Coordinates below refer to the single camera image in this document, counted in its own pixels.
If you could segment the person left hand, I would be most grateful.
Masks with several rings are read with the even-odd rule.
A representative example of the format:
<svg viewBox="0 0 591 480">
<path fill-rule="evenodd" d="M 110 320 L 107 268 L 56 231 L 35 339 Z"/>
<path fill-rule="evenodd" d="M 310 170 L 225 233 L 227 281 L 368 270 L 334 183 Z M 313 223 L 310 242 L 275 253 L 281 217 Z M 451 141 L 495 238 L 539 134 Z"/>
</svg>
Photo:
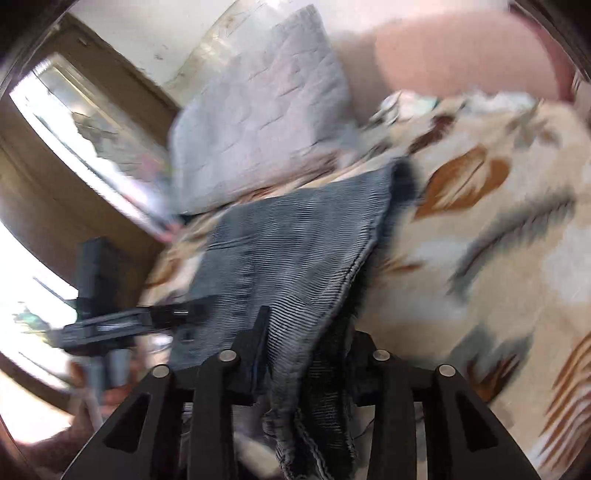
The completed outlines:
<svg viewBox="0 0 591 480">
<path fill-rule="evenodd" d="M 146 372 L 145 362 L 133 354 L 129 363 L 127 382 L 107 389 L 96 396 L 90 387 L 89 367 L 70 361 L 69 376 L 75 387 L 73 420 L 61 432 L 48 439 L 20 444 L 28 463 L 40 479 L 60 479 L 68 466 L 94 435 L 100 422 L 106 420 L 131 393 Z"/>
</svg>

